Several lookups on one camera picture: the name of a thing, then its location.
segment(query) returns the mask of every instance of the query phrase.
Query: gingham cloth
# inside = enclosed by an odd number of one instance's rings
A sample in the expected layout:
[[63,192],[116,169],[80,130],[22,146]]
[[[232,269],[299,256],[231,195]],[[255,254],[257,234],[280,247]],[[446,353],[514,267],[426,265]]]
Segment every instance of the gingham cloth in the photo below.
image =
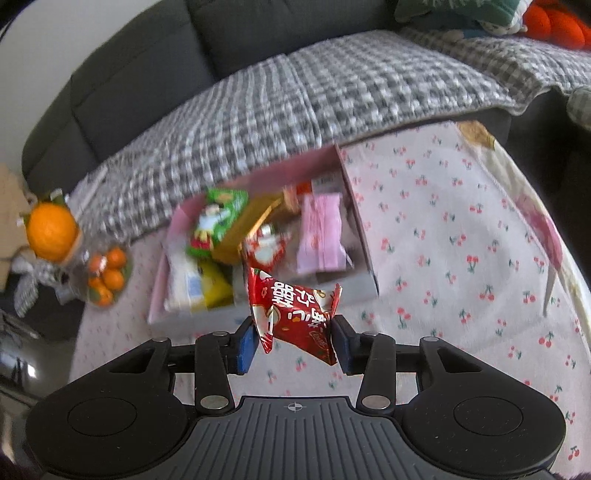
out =
[[[447,48],[434,34],[405,34]],[[181,201],[204,188],[300,151],[427,118],[491,107],[522,112],[551,85],[570,93],[589,83],[589,57],[579,53],[521,39],[465,42],[450,47],[461,53],[466,46],[458,60],[389,31],[371,31],[236,72],[108,160],[105,182],[81,218],[83,229],[129,240],[164,224]],[[511,60],[503,64],[490,48]]]
[[462,62],[389,31],[326,40],[291,55],[324,143],[514,101]]
[[37,259],[31,265],[31,270],[24,273],[18,280],[14,292],[14,310],[21,318],[35,305],[39,297],[39,284],[51,288],[58,287],[61,277],[61,270],[53,263]]
[[111,157],[80,223],[85,232],[131,239],[195,192],[319,146],[305,91],[277,56],[190,99]]
[[579,87],[573,92],[566,112],[574,123],[591,131],[591,86]]
[[539,94],[556,88],[565,95],[591,85],[591,53],[566,50],[519,36],[479,37],[452,41],[445,32],[421,32],[410,27],[401,35],[434,51],[449,55],[484,73],[505,87],[520,115]]

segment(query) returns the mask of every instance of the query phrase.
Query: sofa cushion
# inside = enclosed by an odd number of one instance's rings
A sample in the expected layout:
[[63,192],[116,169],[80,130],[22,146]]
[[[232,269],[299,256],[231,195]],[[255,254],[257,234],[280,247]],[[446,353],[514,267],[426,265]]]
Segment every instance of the sofa cushion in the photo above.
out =
[[72,108],[99,161],[215,82],[183,0],[135,17],[72,75]]
[[69,193],[98,165],[76,120],[72,118],[25,178],[29,190],[36,195],[44,195],[57,188]]
[[98,165],[70,108],[68,82],[27,138],[22,150],[22,174],[29,189],[43,195],[76,183]]
[[220,77],[333,37],[387,28],[387,0],[187,0]]

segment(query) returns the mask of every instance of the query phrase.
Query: cardboard box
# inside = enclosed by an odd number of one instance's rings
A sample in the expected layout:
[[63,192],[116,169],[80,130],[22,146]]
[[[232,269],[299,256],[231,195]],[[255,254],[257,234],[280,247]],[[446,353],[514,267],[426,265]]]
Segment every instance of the cardboard box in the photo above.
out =
[[[342,163],[339,148],[336,145],[295,155],[282,162],[260,168],[235,180],[226,182],[222,187],[244,189],[250,195],[276,193],[284,186],[300,184],[336,170],[342,172],[345,188],[352,198],[350,182]],[[181,234],[188,235],[194,229],[199,213],[204,206],[204,199],[204,194],[197,195],[186,200],[176,209],[170,227],[168,228],[167,240],[176,238]],[[371,300],[378,296],[377,282],[368,255],[365,234],[355,202],[353,202],[353,213],[356,225],[352,225],[352,227],[356,227],[362,244],[362,248],[354,252],[353,255],[348,252],[353,261],[354,268],[347,272],[319,274],[318,277],[321,279],[320,284],[305,285],[322,290],[332,290],[335,284],[339,283],[343,287],[341,306]],[[248,303],[239,303],[228,307],[194,313],[167,312],[164,310],[164,299],[167,295],[168,273],[168,260],[163,250],[156,273],[150,312],[148,314],[148,324],[152,327],[152,330],[173,337],[180,335],[204,335],[217,330],[233,332],[244,318],[250,314]]]

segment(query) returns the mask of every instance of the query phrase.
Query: orange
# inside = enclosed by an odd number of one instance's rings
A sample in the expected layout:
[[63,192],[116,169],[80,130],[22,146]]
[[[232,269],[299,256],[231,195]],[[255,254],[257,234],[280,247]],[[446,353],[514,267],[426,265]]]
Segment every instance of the orange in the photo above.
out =
[[113,303],[113,292],[111,292],[107,287],[102,286],[95,288],[95,292],[98,295],[98,300],[95,301],[100,307],[107,307]]
[[78,236],[78,225],[67,207],[38,203],[27,221],[27,238],[39,258],[60,263],[65,260]]
[[107,253],[107,267],[109,268],[123,268],[127,263],[127,256],[125,252],[119,247],[113,247]]
[[100,279],[100,277],[89,277],[88,278],[88,286],[92,287],[92,288],[101,288],[101,287],[106,288],[105,284]]
[[107,268],[103,274],[103,282],[109,290],[119,291],[125,286],[125,277],[119,270]]
[[105,269],[106,258],[101,254],[94,254],[88,261],[88,272],[99,274]]

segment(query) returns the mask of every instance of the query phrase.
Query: pillow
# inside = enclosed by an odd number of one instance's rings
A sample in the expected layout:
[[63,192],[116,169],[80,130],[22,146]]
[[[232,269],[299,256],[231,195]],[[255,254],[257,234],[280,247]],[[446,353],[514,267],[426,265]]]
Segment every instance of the pillow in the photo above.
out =
[[513,27],[532,0],[399,0],[394,17],[397,22],[408,22],[412,17],[428,12],[454,11],[473,20],[500,27]]

